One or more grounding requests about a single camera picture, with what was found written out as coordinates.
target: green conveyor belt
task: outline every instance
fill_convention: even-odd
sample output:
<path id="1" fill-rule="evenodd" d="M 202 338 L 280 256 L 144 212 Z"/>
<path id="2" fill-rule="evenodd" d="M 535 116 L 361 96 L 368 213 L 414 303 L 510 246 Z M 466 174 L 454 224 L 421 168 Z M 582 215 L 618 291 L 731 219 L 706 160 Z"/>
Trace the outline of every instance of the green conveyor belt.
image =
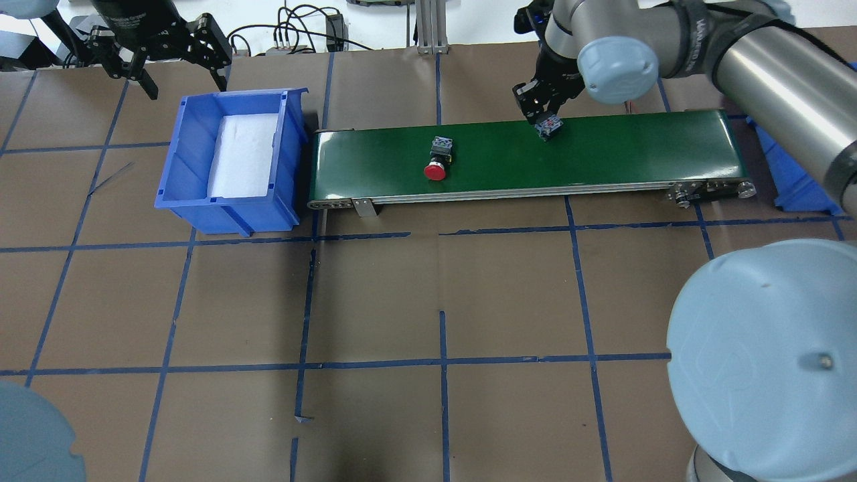
<path id="1" fill-rule="evenodd" d="M 563 121 L 550 142 L 525 121 L 322 132 L 309 205 L 646 190 L 746 177 L 723 111 Z M 454 141 L 453 163 L 440 182 L 423 175 L 435 136 Z"/>

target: blue tape line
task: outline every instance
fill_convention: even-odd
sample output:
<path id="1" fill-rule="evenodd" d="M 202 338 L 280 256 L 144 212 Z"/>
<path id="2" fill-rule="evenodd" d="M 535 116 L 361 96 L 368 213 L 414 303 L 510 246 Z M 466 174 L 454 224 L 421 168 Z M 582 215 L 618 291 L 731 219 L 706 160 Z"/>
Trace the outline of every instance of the blue tape line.
<path id="1" fill-rule="evenodd" d="M 578 279 L 578 291 L 580 295 L 580 308 L 584 318 L 584 332 L 586 334 L 586 351 L 590 362 L 590 377 L 592 380 L 592 395 L 595 402 L 595 414 L 598 420 L 598 436 L 601 439 L 601 455 L 604 463 L 604 477 L 607 482 L 613 482 L 613 470 L 610 467 L 610 452 L 607 445 L 607 428 L 604 424 L 604 408 L 601 402 L 601 385 L 598 382 L 598 367 L 595 351 L 595 342 L 592 337 L 592 326 L 590 324 L 589 305 L 586 301 L 586 286 L 584 283 L 583 265 L 580 263 L 580 248 L 578 244 L 577 228 L 574 223 L 574 213 L 569 196 L 566 196 L 566 215 L 568 216 L 569 232 L 572 235 L 572 255 L 574 257 L 574 272 Z"/>
<path id="2" fill-rule="evenodd" d="M 668 352 L 658 353 L 606 353 L 596 355 L 598 361 L 669 360 Z M 407 366 L 442 365 L 509 365 L 530 363 L 581 363 L 589 362 L 589 355 L 548 355 L 522 357 L 461 357 L 461 358 L 411 358 L 400 360 L 376 360 L 364 362 L 270 363 L 249 365 L 170 365 L 167 373 L 224 373 L 231 371 L 299 371 L 299 370 L 360 370 L 372 368 L 397 368 Z M 118 366 L 105 368 L 39 368 L 36 375 L 104 375 L 160 373 L 160 366 Z M 26 375 L 24 370 L 0 370 L 0 377 Z"/>
<path id="3" fill-rule="evenodd" d="M 226 373 L 230 371 L 296 371 L 299 363 L 270 363 L 252 365 L 185 365 L 167 367 L 168 373 Z"/>
<path id="4" fill-rule="evenodd" d="M 70 246 L 33 246 L 28 248 L 0 248 L 2 253 L 43 253 L 46 251 L 68 251 Z"/>
<path id="5" fill-rule="evenodd" d="M 440 423 L 443 431 L 443 482 L 450 482 L 449 384 L 446 379 L 446 312 L 440 312 Z"/>
<path id="6" fill-rule="evenodd" d="M 340 234 L 331 236 L 319 236 L 320 241 L 349 241 L 352 239 L 388 239 L 388 238 L 407 238 L 411 235 L 407 232 L 379 232 L 375 234 Z"/>
<path id="7" fill-rule="evenodd" d="M 190 239 L 188 240 L 188 251 L 184 257 L 184 268 L 182 269 L 182 278 L 178 283 L 178 292 L 176 293 L 176 306 L 172 311 L 172 322 L 170 323 L 170 334 L 166 339 L 166 347 L 164 348 L 164 360 L 161 362 L 158 375 L 158 388 L 155 390 L 155 401 L 152 405 L 152 416 L 149 419 L 149 429 L 146 434 L 146 445 L 143 448 L 143 460 L 140 464 L 139 482 L 146 482 L 146 472 L 149 468 L 149 456 L 152 454 L 152 441 L 155 438 L 155 427 L 158 425 L 158 414 L 160 412 L 160 403 L 164 397 L 164 385 L 166 384 L 166 375 L 170 366 L 170 357 L 172 356 L 172 346 L 176 339 L 176 320 L 182 311 L 182 301 L 184 299 L 184 288 L 188 283 L 188 273 L 190 272 L 190 260 L 194 255 L 194 240 L 196 239 L 196 229 L 190 230 Z"/>
<path id="8" fill-rule="evenodd" d="M 702 208 L 698 204 L 695 204 L 693 207 L 696 208 L 699 230 L 702 232 L 702 240 L 703 243 L 705 243 L 705 251 L 708 252 L 708 259 L 712 260 L 714 259 L 714 249 L 711 248 L 711 238 L 708 236 L 708 225 L 705 222 L 705 216 L 702 213 Z"/>
<path id="9" fill-rule="evenodd" d="M 670 360 L 671 353 L 620 353 L 615 355 L 597 355 L 598 361 L 642 361 L 642 360 Z"/>
<path id="10" fill-rule="evenodd" d="M 297 437 L 291 439 L 291 456 L 289 457 L 289 482 L 295 482 L 297 476 Z"/>
<path id="11" fill-rule="evenodd" d="M 24 382 L 25 387 L 29 388 L 33 383 L 33 377 L 36 376 L 36 367 L 39 366 L 39 359 L 42 356 L 42 350 L 45 348 L 45 340 L 47 340 L 48 337 L 48 330 L 51 329 L 51 322 L 53 321 L 54 313 L 57 311 L 57 303 L 59 302 L 60 293 L 63 292 L 65 277 L 69 274 L 69 266 L 71 265 L 71 257 L 73 253 L 73 251 L 69 251 L 68 255 L 65 257 L 63 271 L 59 275 L 57 289 L 54 291 L 54 296 L 51 299 L 51 307 L 48 309 L 48 314 L 45 317 L 45 325 L 42 326 L 42 333 L 39 335 L 39 343 L 36 344 L 36 352 L 33 355 L 33 361 L 30 363 L 30 370 L 27 372 L 27 380 Z"/>
<path id="12" fill-rule="evenodd" d="M 36 75 L 38 74 L 39 71 L 36 70 L 33 72 L 33 75 L 30 76 L 30 82 L 27 84 L 27 89 L 24 90 L 24 97 L 21 98 L 21 104 L 18 105 L 18 111 L 15 113 L 15 117 L 12 118 L 12 124 L 9 126 L 9 132 L 6 133 L 6 138 L 3 139 L 3 145 L 0 146 L 0 155 L 7 153 L 6 148 L 9 147 L 9 141 L 12 140 L 12 133 L 15 132 L 15 127 L 18 126 L 18 121 L 21 120 L 21 114 L 24 112 L 24 105 L 27 104 L 27 99 L 30 98 L 30 93 L 33 91 L 33 84 L 36 83 Z"/>
<path id="13" fill-rule="evenodd" d="M 118 366 L 112 368 L 39 368 L 36 370 L 36 375 L 128 375 L 159 372 L 159 366 Z"/>
<path id="14" fill-rule="evenodd" d="M 330 110 L 330 86 L 333 84 L 333 56 L 330 52 L 330 58 L 327 60 L 327 84 L 324 88 L 324 109 L 321 112 L 321 128 L 327 129 L 327 114 Z"/>
<path id="15" fill-rule="evenodd" d="M 568 363 L 568 362 L 588 362 L 589 355 L 551 355 L 540 357 L 539 363 Z"/>
<path id="16" fill-rule="evenodd" d="M 114 144 L 107 146 L 107 149 L 139 149 L 139 148 L 163 148 L 169 146 L 169 142 L 140 142 L 136 144 Z M 68 146 L 65 148 L 27 148 L 27 149 L 10 149 L 6 154 L 36 154 L 36 153 L 64 153 L 72 151 L 98 151 L 104 149 L 104 146 Z"/>
<path id="17" fill-rule="evenodd" d="M 301 355 L 300 364 L 303 367 L 307 363 L 307 349 L 309 348 L 309 319 L 312 317 L 313 308 L 313 285 L 315 284 L 315 259 L 317 252 L 315 248 L 309 253 L 309 273 L 307 274 L 306 298 L 303 301 L 303 332 L 301 333 Z M 297 373 L 297 388 L 295 389 L 295 417 L 302 417 L 303 410 L 303 383 L 306 370 L 302 368 Z"/>
<path id="18" fill-rule="evenodd" d="M 632 229 L 650 229 L 654 227 L 695 227 L 699 226 L 699 221 L 667 221 L 653 223 L 628 223 L 628 224 L 591 224 L 575 226 L 575 231 L 599 230 L 599 229 L 616 229 L 619 227 L 627 227 Z"/>
<path id="19" fill-rule="evenodd" d="M 796 223 L 826 223 L 838 219 L 836 216 L 815 216 L 811 218 L 775 218 L 771 220 L 709 220 L 707 226 L 752 226 L 759 224 L 796 224 Z"/>
<path id="20" fill-rule="evenodd" d="M 111 120 L 110 128 L 107 130 L 107 137 L 105 138 L 105 143 L 101 149 L 101 155 L 99 156 L 99 162 L 95 166 L 95 172 L 93 173 L 93 180 L 89 183 L 89 190 L 87 193 L 92 193 L 93 188 L 99 180 L 99 174 L 101 173 L 101 166 L 104 165 L 105 156 L 107 154 L 107 145 L 110 144 L 110 139 L 113 137 L 113 131 L 116 129 L 116 122 L 119 119 L 119 112 L 122 110 L 122 104 L 125 101 L 125 94 L 128 93 L 128 82 L 125 82 L 125 85 L 122 88 L 122 93 L 119 95 L 119 101 L 116 105 L 116 110 L 113 112 L 113 119 Z M 81 237 L 81 230 L 83 229 L 83 221 L 87 218 L 87 211 L 89 210 L 89 204 L 92 202 L 93 196 L 92 194 L 87 194 L 86 200 L 83 202 L 83 209 L 81 210 L 81 216 L 77 220 L 77 227 L 75 228 L 75 236 L 71 240 L 71 246 L 69 247 L 69 253 L 65 257 L 65 264 L 63 265 L 63 271 L 60 274 L 59 282 L 57 283 L 57 289 L 54 291 L 53 299 L 51 300 L 51 308 L 48 310 L 48 315 L 45 318 L 45 325 L 42 327 L 42 333 L 39 336 L 39 343 L 36 345 L 36 353 L 33 355 L 33 362 L 30 364 L 30 371 L 27 373 L 27 380 L 24 382 L 25 387 L 29 387 L 33 383 L 33 377 L 36 375 L 36 368 L 39 366 L 39 359 L 42 356 L 42 350 L 45 349 L 45 341 L 48 337 L 48 331 L 51 329 L 51 323 L 53 322 L 54 313 L 57 312 L 57 304 L 59 303 L 60 294 L 63 292 L 63 285 L 65 284 L 65 278 L 69 274 L 69 267 L 71 266 L 71 258 L 74 255 L 74 248 L 77 245 L 77 240 Z"/>
<path id="21" fill-rule="evenodd" d="M 104 146 L 68 146 L 66 148 L 27 148 L 10 149 L 6 154 L 65 153 L 72 151 L 100 151 Z"/>
<path id="22" fill-rule="evenodd" d="M 139 149 L 139 148 L 165 148 L 170 142 L 137 142 L 131 144 L 112 144 L 108 149 Z"/>
<path id="23" fill-rule="evenodd" d="M 440 53 L 434 55 L 434 97 L 437 99 L 436 123 L 441 125 L 443 117 L 440 112 Z"/>
<path id="24" fill-rule="evenodd" d="M 516 363 L 538 363 L 538 357 L 460 357 L 447 358 L 447 365 L 503 365 Z"/>
<path id="25" fill-rule="evenodd" d="M 307 243 L 312 241 L 308 236 L 295 238 L 236 238 L 236 239 L 206 239 L 197 241 L 197 246 L 221 246 L 227 244 L 279 244 L 279 243 Z"/>
<path id="26" fill-rule="evenodd" d="M 833 230 L 836 231 L 836 237 L 839 238 L 840 241 L 845 241 L 845 233 L 842 232 L 842 226 L 839 226 L 839 220 L 833 218 L 831 222 L 833 223 Z"/>
<path id="27" fill-rule="evenodd" d="M 568 226 L 539 226 L 539 227 L 502 227 L 485 229 L 459 229 L 456 232 L 442 232 L 440 236 L 469 236 L 473 234 L 510 234 L 518 232 L 565 232 Z"/>
<path id="28" fill-rule="evenodd" d="M 74 251 L 135 250 L 146 248 L 186 248 L 187 241 L 161 241 L 153 243 L 79 244 L 69 247 Z"/>
<path id="29" fill-rule="evenodd" d="M 307 370 L 360 370 L 364 368 L 397 368 L 402 366 L 435 366 L 440 365 L 438 358 L 413 358 L 406 360 L 379 360 L 365 362 L 323 362 L 307 363 Z"/>
<path id="30" fill-rule="evenodd" d="M 663 87 L 663 81 L 658 78 L 657 79 L 657 89 L 661 91 L 661 100 L 663 101 L 663 108 L 667 110 L 667 112 L 672 112 L 672 107 L 669 106 L 669 98 L 667 97 L 667 89 Z"/>

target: blue object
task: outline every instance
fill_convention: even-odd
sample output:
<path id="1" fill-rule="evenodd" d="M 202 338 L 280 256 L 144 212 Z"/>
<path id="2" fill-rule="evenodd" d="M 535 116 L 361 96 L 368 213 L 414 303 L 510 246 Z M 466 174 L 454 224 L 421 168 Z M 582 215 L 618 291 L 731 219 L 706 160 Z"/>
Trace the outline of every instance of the blue object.
<path id="1" fill-rule="evenodd" d="M 83 457 L 72 455 L 75 431 L 49 401 L 0 382 L 0 480 L 84 482 Z"/>
<path id="2" fill-rule="evenodd" d="M 155 207 L 170 209 L 205 234 L 290 231 L 299 219 L 294 209 L 295 174 L 303 129 L 301 94 L 306 88 L 207 93 L 182 99 L 161 176 Z M 220 121 L 224 116 L 279 115 L 273 136 L 273 161 L 266 196 L 209 197 L 208 179 Z"/>
<path id="3" fill-rule="evenodd" d="M 771 10 L 774 10 L 774 13 L 780 20 L 797 25 L 792 13 L 792 6 L 786 3 L 785 0 L 762 0 L 762 3 L 768 5 Z"/>
<path id="4" fill-rule="evenodd" d="M 578 67 L 592 99 L 621 104 L 636 99 L 657 82 L 657 55 L 631 37 L 602 37 L 580 50 Z"/>
<path id="5" fill-rule="evenodd" d="M 770 482 L 857 470 L 857 248 L 795 239 L 708 262 L 669 319 L 669 384 L 716 461 Z"/>
<path id="6" fill-rule="evenodd" d="M 747 123 L 756 128 L 764 157 L 768 160 L 770 175 L 774 178 L 776 191 L 779 193 L 774 204 L 789 212 L 828 211 L 833 215 L 843 213 L 842 208 L 827 196 L 824 188 L 811 178 L 767 131 L 750 118 Z"/>

